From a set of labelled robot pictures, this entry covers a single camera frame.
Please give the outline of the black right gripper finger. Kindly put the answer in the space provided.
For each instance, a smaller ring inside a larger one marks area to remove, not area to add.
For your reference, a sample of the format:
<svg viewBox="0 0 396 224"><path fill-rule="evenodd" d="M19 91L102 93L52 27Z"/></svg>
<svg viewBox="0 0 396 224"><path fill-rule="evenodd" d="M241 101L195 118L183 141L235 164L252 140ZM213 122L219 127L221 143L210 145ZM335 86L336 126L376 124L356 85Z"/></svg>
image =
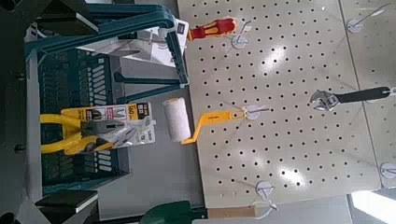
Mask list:
<svg viewBox="0 0 396 224"><path fill-rule="evenodd" d="M93 224L99 220L96 190L63 189L35 203L50 224Z"/></svg>
<svg viewBox="0 0 396 224"><path fill-rule="evenodd" d="M36 22L40 27L64 36L96 35L99 32L85 0L51 0Z"/></svg>

